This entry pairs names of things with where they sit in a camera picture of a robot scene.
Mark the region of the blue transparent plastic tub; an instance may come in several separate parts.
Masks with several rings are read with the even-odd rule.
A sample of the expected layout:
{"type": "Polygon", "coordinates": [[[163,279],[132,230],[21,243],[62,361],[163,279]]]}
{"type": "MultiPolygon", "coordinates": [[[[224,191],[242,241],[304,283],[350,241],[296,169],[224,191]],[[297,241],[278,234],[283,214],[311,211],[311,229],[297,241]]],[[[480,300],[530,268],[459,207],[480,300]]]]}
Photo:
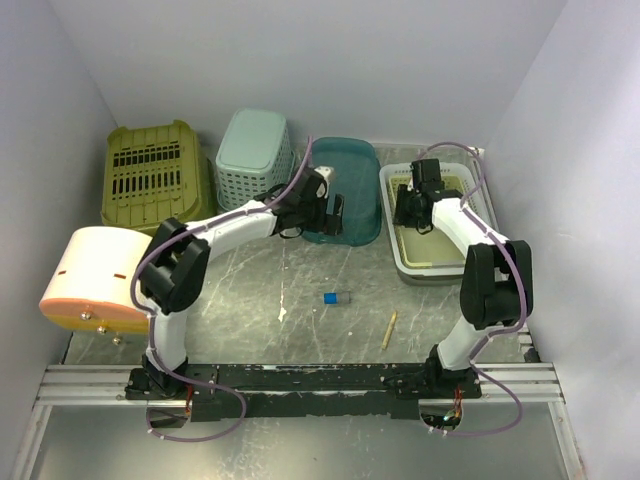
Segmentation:
{"type": "Polygon", "coordinates": [[[344,197],[343,232],[338,236],[305,231],[302,238],[316,244],[359,247],[370,244],[381,230],[379,194],[380,164],[374,147],[360,139],[322,137],[312,144],[314,166],[328,166],[335,171],[332,195],[344,197]]]}

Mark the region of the teal perforated plastic basket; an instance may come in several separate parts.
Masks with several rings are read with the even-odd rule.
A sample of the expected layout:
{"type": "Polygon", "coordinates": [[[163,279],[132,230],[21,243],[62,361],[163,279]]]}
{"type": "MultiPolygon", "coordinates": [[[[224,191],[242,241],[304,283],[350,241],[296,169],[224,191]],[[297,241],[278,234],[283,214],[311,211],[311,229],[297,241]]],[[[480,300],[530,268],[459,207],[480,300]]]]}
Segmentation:
{"type": "Polygon", "coordinates": [[[215,159],[219,205],[233,210],[288,183],[294,163],[284,115],[251,108],[236,111],[215,159]]]}

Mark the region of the olive green plastic tub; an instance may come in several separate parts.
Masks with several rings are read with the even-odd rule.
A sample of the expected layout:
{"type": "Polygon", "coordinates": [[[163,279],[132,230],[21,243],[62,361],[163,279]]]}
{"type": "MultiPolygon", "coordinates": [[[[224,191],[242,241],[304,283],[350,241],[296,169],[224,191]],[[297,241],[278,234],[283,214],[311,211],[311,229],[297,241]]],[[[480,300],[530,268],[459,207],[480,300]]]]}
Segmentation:
{"type": "Polygon", "coordinates": [[[107,138],[101,219],[153,235],[166,219],[182,223],[217,211],[213,167],[186,122],[128,129],[107,138]]]}

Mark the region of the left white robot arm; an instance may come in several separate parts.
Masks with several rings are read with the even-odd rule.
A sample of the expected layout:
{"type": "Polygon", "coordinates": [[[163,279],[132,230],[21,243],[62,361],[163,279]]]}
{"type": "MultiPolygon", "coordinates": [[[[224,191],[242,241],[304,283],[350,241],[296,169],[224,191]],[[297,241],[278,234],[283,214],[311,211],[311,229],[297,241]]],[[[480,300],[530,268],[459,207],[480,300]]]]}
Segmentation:
{"type": "Polygon", "coordinates": [[[161,223],[130,284],[131,301],[149,324],[142,361],[147,390],[173,399],[192,383],[186,375],[186,312],[201,294],[211,260],[290,230],[341,234],[344,198],[329,194],[334,177],[331,167],[301,166],[289,184],[239,208],[195,222],[169,218],[161,223]]]}

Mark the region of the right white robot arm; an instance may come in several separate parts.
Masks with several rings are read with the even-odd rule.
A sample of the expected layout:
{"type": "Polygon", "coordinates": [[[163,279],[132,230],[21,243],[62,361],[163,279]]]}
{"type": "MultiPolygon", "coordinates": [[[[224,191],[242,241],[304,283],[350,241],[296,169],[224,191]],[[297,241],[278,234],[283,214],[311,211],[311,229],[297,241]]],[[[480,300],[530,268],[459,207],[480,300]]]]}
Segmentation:
{"type": "Polygon", "coordinates": [[[415,160],[410,169],[411,182],[397,190],[393,224],[422,235],[438,230],[465,259],[462,318],[425,362],[425,388],[443,398],[459,379],[475,378],[472,362],[489,341],[518,332],[532,313],[532,252],[526,241],[491,228],[461,192],[447,189],[437,159],[415,160]]]}

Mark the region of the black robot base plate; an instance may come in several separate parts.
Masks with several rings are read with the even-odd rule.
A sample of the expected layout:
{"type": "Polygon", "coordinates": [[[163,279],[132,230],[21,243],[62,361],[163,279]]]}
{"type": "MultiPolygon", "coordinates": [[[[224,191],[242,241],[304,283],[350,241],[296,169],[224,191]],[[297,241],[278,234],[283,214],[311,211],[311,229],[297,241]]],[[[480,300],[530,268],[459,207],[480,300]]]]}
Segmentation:
{"type": "Polygon", "coordinates": [[[195,422],[238,417],[240,401],[218,391],[222,385],[240,393],[248,418],[296,418],[382,415],[398,420],[421,417],[419,403],[451,405],[457,393],[481,397],[472,370],[439,373],[425,363],[260,365],[186,364],[187,382],[148,367],[130,372],[128,400],[188,400],[195,422]]]}

